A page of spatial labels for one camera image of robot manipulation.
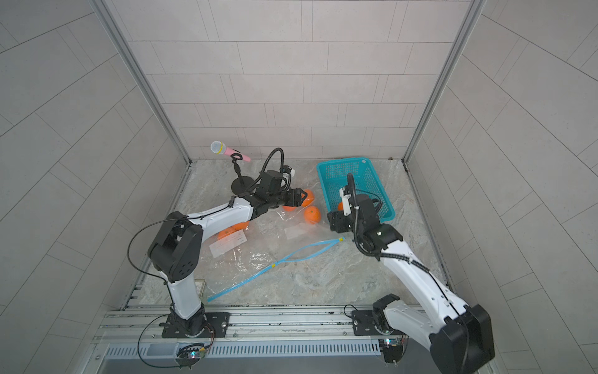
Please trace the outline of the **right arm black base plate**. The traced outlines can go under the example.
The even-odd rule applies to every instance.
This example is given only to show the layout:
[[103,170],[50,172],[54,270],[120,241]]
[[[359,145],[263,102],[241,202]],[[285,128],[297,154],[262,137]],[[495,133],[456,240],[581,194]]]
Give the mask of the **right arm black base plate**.
[[371,310],[352,310],[350,316],[355,336],[384,337],[401,334],[399,330],[384,330],[381,327],[378,327]]

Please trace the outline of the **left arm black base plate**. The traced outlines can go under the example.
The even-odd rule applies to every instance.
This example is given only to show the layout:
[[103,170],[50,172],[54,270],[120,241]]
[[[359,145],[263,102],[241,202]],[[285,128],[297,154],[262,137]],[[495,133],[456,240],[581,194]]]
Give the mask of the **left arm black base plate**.
[[182,319],[176,313],[170,313],[161,337],[165,339],[182,338],[224,338],[230,322],[230,313],[199,313],[191,319]]

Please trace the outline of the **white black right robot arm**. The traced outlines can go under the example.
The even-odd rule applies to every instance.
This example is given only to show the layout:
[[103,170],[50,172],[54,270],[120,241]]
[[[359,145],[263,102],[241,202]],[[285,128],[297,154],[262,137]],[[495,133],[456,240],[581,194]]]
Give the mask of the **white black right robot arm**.
[[390,269],[415,297],[422,311],[396,295],[372,306],[380,330],[399,330],[431,353],[442,373],[474,373],[495,358],[491,317],[470,306],[419,261],[391,225],[381,223],[377,205],[365,195],[345,194],[342,210],[329,213],[330,228],[352,233],[359,252]]

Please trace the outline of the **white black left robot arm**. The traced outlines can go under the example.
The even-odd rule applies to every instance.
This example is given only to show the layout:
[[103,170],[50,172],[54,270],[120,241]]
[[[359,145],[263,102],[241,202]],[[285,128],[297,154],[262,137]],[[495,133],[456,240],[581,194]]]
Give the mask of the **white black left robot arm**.
[[291,188],[293,176],[294,170],[287,165],[281,171],[262,171],[254,184],[227,203],[193,217],[175,211],[161,223],[148,257],[168,286],[168,322],[174,329],[194,338],[207,324],[194,276],[205,240],[236,224],[255,220],[269,210],[300,207],[308,193]]

